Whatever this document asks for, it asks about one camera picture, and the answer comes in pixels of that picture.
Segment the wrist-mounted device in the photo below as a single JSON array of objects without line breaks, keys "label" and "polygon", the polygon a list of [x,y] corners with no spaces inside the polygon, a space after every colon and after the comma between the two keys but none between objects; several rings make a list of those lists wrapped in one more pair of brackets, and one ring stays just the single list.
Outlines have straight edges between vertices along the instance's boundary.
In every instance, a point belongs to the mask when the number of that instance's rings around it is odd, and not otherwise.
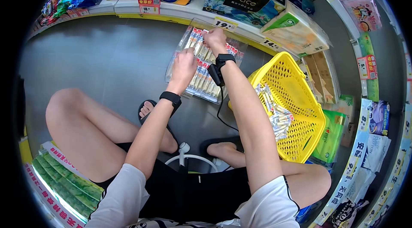
[{"label": "wrist-mounted device", "polygon": [[172,102],[173,112],[170,115],[170,117],[172,117],[172,115],[176,112],[176,110],[182,104],[182,100],[180,99],[180,96],[173,93],[173,92],[165,91],[160,95],[159,100],[162,99],[162,98],[167,99],[167,100]]},{"label": "wrist-mounted device", "polygon": [[234,60],[234,56],[231,54],[219,54],[218,57],[216,57],[216,64],[211,64],[207,69],[213,81],[219,87],[224,86],[224,80],[220,69],[226,64],[226,61],[229,60],[236,62],[236,60]]}]

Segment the green tissue pack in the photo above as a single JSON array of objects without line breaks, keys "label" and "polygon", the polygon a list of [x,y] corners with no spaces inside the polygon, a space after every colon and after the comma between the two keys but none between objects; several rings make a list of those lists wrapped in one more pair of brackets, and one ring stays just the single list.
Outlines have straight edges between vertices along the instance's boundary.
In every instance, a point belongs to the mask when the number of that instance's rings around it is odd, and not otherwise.
[{"label": "green tissue pack", "polygon": [[326,118],[325,129],[312,156],[324,162],[332,163],[339,148],[346,115],[329,110],[323,110],[323,114]]}]

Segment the leg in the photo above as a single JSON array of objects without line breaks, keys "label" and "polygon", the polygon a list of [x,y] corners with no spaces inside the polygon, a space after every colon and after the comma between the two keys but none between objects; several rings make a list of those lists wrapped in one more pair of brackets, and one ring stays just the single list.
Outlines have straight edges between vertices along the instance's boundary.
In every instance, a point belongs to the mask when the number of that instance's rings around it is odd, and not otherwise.
[{"label": "leg", "polygon": [[[116,175],[126,152],[115,143],[132,142],[139,128],[75,88],[56,92],[46,109],[46,123],[59,149],[76,168],[95,182]],[[177,143],[166,131],[161,151]]]},{"label": "leg", "polygon": [[[231,142],[212,144],[207,151],[234,168],[246,166],[245,155],[237,151],[236,145]],[[288,181],[292,199],[300,208],[321,200],[330,188],[330,174],[323,166],[281,161],[281,168]]]}]

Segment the black shorts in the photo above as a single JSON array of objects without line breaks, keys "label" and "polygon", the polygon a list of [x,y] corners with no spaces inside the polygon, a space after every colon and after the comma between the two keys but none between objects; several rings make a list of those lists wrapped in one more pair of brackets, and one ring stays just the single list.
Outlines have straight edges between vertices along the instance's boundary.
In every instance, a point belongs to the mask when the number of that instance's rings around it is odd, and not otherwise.
[{"label": "black shorts", "polygon": [[[127,152],[131,142],[116,145]],[[95,184],[107,190],[115,177]],[[160,160],[156,160],[145,188],[150,197],[139,218],[157,217],[182,223],[201,221],[215,224],[238,218],[234,212],[251,197],[246,168],[188,174],[179,173]]]}]

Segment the white t-shirt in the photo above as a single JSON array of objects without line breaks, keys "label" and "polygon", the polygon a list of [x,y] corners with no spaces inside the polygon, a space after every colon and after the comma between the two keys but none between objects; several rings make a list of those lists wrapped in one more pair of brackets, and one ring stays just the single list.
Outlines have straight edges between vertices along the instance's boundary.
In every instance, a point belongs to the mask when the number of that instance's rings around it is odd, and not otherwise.
[{"label": "white t-shirt", "polygon": [[241,204],[235,215],[240,218],[219,224],[190,222],[178,225],[164,219],[140,219],[139,212],[149,198],[144,174],[131,164],[123,164],[97,209],[90,215],[86,228],[170,228],[184,227],[242,227],[298,228],[295,221],[298,207],[291,200],[284,176],[277,177],[259,188],[248,201]]}]

